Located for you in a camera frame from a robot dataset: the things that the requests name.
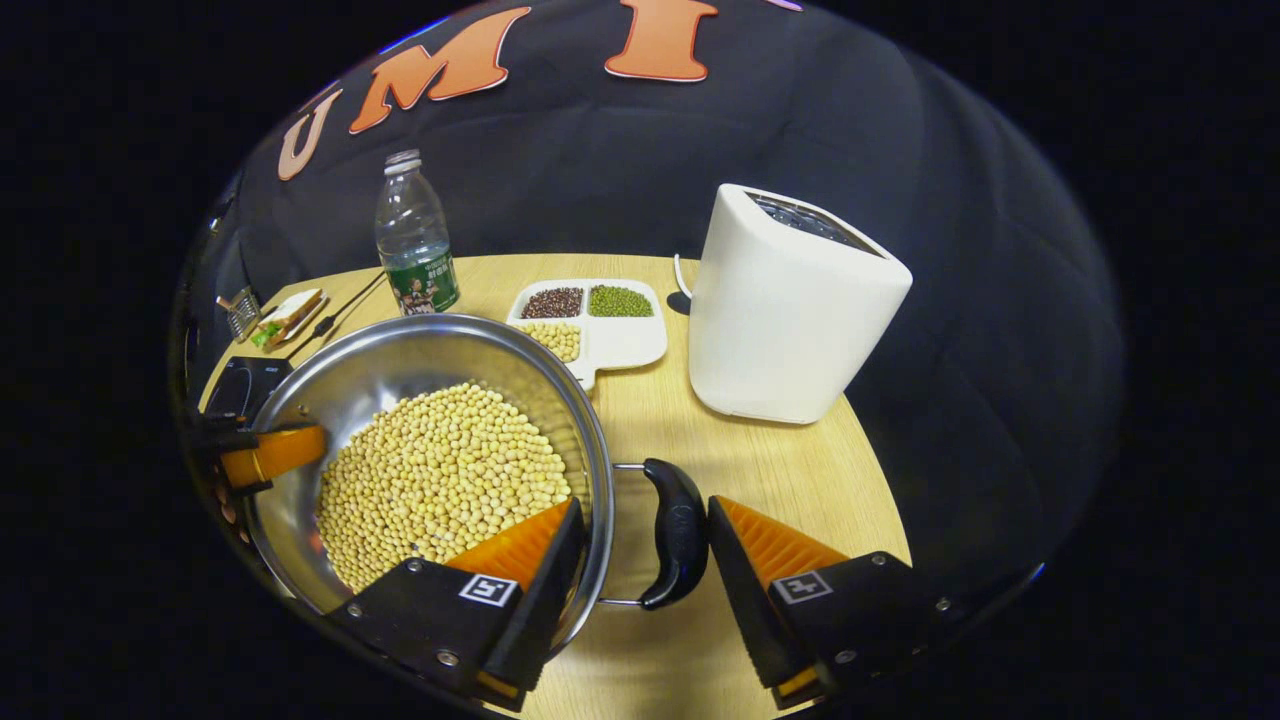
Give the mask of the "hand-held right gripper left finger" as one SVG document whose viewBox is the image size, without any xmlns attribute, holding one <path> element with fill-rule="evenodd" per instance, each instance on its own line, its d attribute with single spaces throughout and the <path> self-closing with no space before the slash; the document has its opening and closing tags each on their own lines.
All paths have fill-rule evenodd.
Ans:
<svg viewBox="0 0 1280 720">
<path fill-rule="evenodd" d="M 518 711 L 550 656 L 586 539 L 570 498 L 448 564 L 411 557 L 326 616 L 429 685 Z"/>
</svg>

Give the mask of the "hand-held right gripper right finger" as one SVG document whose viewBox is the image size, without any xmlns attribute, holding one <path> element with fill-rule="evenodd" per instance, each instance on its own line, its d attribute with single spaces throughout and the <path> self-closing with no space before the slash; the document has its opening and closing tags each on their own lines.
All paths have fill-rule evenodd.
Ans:
<svg viewBox="0 0 1280 720">
<path fill-rule="evenodd" d="M 708 503 L 710 548 L 762 685 L 776 706 L 832 700 L 941 644 L 951 605 L 877 550 L 850 556 L 745 503 Z"/>
</svg>

